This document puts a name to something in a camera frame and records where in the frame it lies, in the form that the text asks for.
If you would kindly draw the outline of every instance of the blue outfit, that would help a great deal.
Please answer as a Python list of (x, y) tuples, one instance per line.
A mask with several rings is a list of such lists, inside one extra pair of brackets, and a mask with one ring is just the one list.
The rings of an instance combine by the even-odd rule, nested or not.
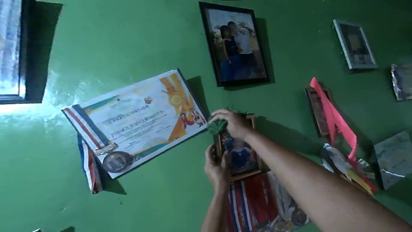
[(242, 168), (248, 164), (250, 159), (250, 154), (245, 148), (240, 152), (231, 152), (232, 156), (232, 167), (235, 169)]
[(234, 80), (235, 75), (241, 68), (242, 62), (236, 42), (234, 41), (233, 37), (232, 40), (225, 40), (225, 47), (227, 56), (229, 57), (229, 60), (232, 64), (229, 64), (227, 59), (224, 59), (222, 61), (220, 67), (223, 76), (223, 81)]

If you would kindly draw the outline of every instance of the white shirt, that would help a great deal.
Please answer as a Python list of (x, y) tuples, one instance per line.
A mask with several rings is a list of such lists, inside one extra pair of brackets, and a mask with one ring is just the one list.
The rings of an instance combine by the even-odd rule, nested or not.
[(237, 36), (234, 37), (236, 44), (243, 50), (240, 54), (250, 54), (252, 53), (252, 45), (250, 44), (250, 33), (249, 30), (244, 29), (239, 32)]

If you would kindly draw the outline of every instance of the pink ribbon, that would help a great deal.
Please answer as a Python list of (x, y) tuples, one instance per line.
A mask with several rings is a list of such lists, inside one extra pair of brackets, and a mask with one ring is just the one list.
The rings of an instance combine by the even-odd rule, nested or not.
[(346, 141), (352, 148), (352, 151), (351, 153), (349, 153), (348, 156), (348, 162), (356, 170), (359, 177), (362, 178), (363, 181), (365, 181), (371, 187), (372, 191), (377, 191), (378, 188), (376, 188), (371, 182), (369, 182), (369, 180), (362, 173), (358, 172), (358, 163), (356, 162), (355, 156), (357, 145), (357, 138), (355, 133), (350, 129), (348, 124), (345, 122), (345, 120), (343, 120), (342, 116), (339, 114), (339, 112), (335, 109), (333, 104), (326, 97), (325, 92), (322, 90), (322, 87), (319, 85), (315, 77), (313, 77), (312, 81), (310, 82), (310, 86), (313, 87), (316, 90), (318, 96), (321, 97), (323, 110), (326, 116), (326, 123), (328, 124), (329, 128), (331, 146), (333, 147), (336, 138), (336, 125), (342, 133), (343, 137), (346, 139)]

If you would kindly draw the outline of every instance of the man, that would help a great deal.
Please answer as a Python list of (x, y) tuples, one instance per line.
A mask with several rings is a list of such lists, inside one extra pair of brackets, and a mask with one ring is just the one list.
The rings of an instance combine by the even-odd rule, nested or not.
[[(252, 129), (246, 120), (227, 109), (212, 113), (210, 123), (227, 120), (227, 130), (254, 148), (308, 217), (324, 232), (412, 232), (412, 227), (369, 195), (330, 171), (289, 151)], [(213, 146), (206, 150), (205, 172), (214, 196), (202, 232), (226, 231), (229, 201), (229, 170), (225, 152), (221, 162), (213, 159)]]
[(252, 45), (250, 44), (250, 34), (253, 30), (247, 27), (245, 23), (239, 23), (239, 25), (240, 27), (232, 21), (227, 23), (227, 26), (234, 36), (234, 41), (239, 48), (242, 64), (253, 70), (256, 74), (260, 74), (262, 71), (258, 68), (258, 62), (256, 61), (256, 57), (252, 52)]

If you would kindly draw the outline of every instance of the couple photo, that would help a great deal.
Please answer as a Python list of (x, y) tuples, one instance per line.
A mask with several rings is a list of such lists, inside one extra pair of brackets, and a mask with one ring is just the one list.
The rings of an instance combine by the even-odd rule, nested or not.
[(218, 81), (267, 78), (251, 14), (207, 9)]

